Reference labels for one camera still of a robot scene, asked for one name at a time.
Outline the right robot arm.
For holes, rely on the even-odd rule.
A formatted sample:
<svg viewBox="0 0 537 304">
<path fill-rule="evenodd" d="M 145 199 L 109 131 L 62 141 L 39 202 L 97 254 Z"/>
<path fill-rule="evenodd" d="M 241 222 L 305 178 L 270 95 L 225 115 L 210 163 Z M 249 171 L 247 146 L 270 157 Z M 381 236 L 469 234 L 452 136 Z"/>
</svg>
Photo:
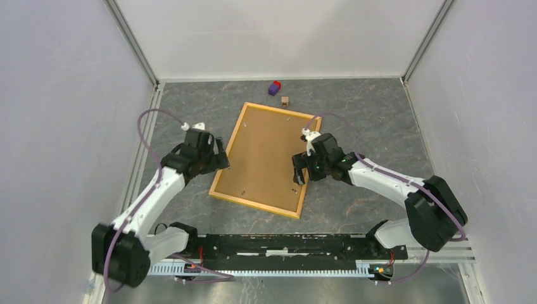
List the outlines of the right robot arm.
<svg viewBox="0 0 537 304">
<path fill-rule="evenodd" d="M 330 133 L 301 131 L 306 150 L 292 157 L 294 183 L 335 181 L 373 191 L 406 211 L 402 220 L 385 220 L 370 230 L 365 242 L 367 253 L 382 258 L 392 248 L 419 244 L 439 252 L 450 241 L 465 239 L 468 217 L 448 183 L 433 175 L 428 179 L 411 177 L 382 167 L 361 154 L 345 153 Z"/>
</svg>

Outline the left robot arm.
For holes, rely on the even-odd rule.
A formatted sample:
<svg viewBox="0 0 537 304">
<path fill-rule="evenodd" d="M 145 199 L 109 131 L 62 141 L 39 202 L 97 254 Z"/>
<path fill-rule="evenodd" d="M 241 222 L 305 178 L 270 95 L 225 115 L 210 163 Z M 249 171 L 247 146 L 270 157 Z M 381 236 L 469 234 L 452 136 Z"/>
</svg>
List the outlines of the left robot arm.
<svg viewBox="0 0 537 304">
<path fill-rule="evenodd" d="M 93 229 L 93 271 L 135 288 L 161 260 L 176 253 L 184 258 L 197 254 L 198 231 L 194 227 L 174 223 L 159 234 L 149 232 L 165 207 L 195 177 L 225 168 L 229 168 L 229 160 L 222 138 L 206 131 L 202 123 L 188 128 L 184 141 L 161 159 L 133 204 L 112 223 Z"/>
</svg>

